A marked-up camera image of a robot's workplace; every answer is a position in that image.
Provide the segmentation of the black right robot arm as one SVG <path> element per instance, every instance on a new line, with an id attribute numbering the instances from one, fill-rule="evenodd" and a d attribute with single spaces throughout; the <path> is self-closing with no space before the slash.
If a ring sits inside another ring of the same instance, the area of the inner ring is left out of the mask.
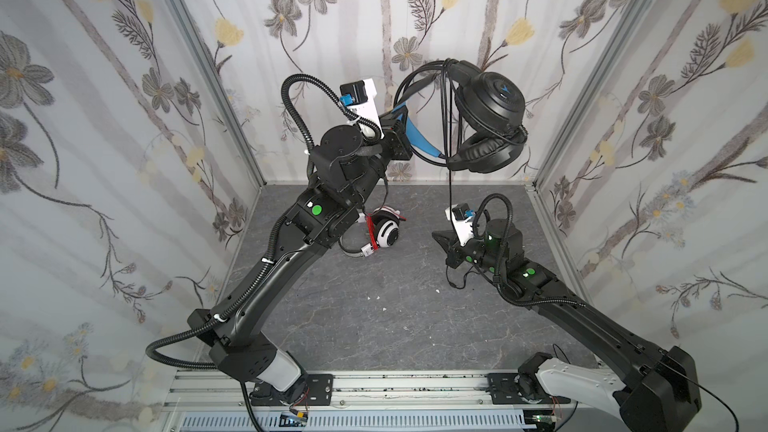
<path id="1" fill-rule="evenodd" d="M 619 325 L 527 258 L 505 195 L 491 193 L 476 209 L 450 204 L 445 215 L 450 229 L 432 237 L 448 268 L 469 265 L 506 303 L 553 322 L 604 365 L 578 367 L 537 353 L 518 370 L 523 398 L 567 397 L 620 419 L 631 431 L 683 431 L 692 423 L 709 391 L 698 381 L 694 359 L 678 346 L 664 349 Z"/>

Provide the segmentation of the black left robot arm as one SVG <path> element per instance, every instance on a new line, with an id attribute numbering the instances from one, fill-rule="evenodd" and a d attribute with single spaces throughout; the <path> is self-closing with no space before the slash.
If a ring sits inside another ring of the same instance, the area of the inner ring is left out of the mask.
<path id="1" fill-rule="evenodd" d="M 294 74 L 282 85 L 288 112 L 297 112 L 290 88 L 317 86 L 347 121 L 308 143 L 307 188 L 273 225 L 266 251 L 246 278 L 210 309 L 188 318 L 189 330 L 150 343 L 146 355 L 179 369 L 218 370 L 241 384 L 262 382 L 278 399 L 295 403 L 308 388 L 307 374 L 274 345 L 262 327 L 298 278 L 355 224 L 389 162 L 403 158 L 404 126 L 381 122 L 371 79 L 344 84 L 334 93 L 319 79 Z"/>

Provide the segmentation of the white black headphones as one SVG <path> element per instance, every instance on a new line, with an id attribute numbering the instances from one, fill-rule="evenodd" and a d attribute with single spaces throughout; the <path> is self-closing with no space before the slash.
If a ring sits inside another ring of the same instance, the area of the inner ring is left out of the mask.
<path id="1" fill-rule="evenodd" d="M 387 205 L 376 208 L 371 214 L 360 212 L 357 222 L 366 225 L 368 242 L 359 248 L 348 248 L 340 237 L 337 243 L 348 257 L 369 257 L 379 249 L 392 247 L 399 238 L 400 224 L 405 221 L 399 210 Z"/>

